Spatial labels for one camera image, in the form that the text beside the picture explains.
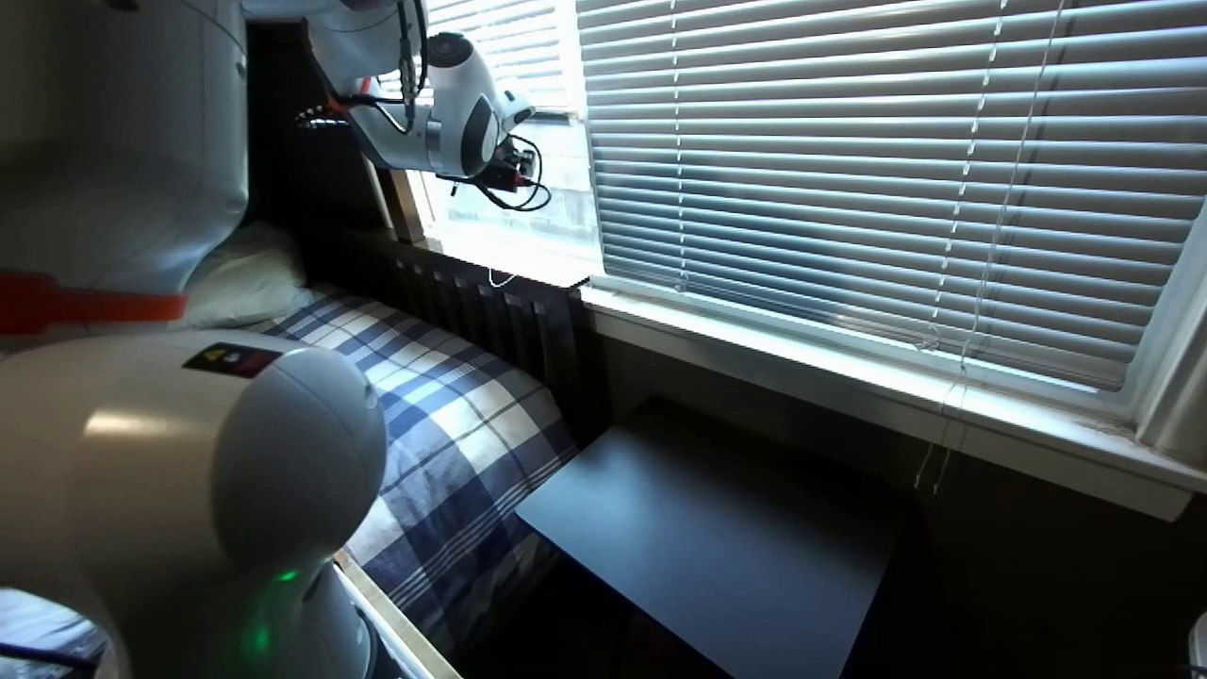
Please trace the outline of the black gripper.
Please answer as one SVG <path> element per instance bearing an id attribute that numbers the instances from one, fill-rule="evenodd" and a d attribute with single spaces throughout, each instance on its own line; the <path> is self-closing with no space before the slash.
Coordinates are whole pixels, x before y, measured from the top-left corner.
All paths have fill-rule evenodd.
<path id="1" fill-rule="evenodd" d="M 506 136 L 481 171 L 481 198 L 494 208 L 506 208 L 500 193 L 518 190 L 526 190 L 521 211 L 539 211 L 550 204 L 550 190 L 543 185 L 543 152 L 526 136 Z"/>

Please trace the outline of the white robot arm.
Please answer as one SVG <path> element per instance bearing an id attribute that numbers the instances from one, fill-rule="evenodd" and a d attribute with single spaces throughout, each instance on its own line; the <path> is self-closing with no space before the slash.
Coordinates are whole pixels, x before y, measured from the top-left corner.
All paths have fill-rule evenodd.
<path id="1" fill-rule="evenodd" d="M 386 473 L 340 354 L 192 328 L 249 204 L 246 27 L 294 19 L 386 171 L 521 185 L 533 105 L 421 0 L 0 0 L 0 579 L 114 679 L 357 679 L 328 579 Z"/>

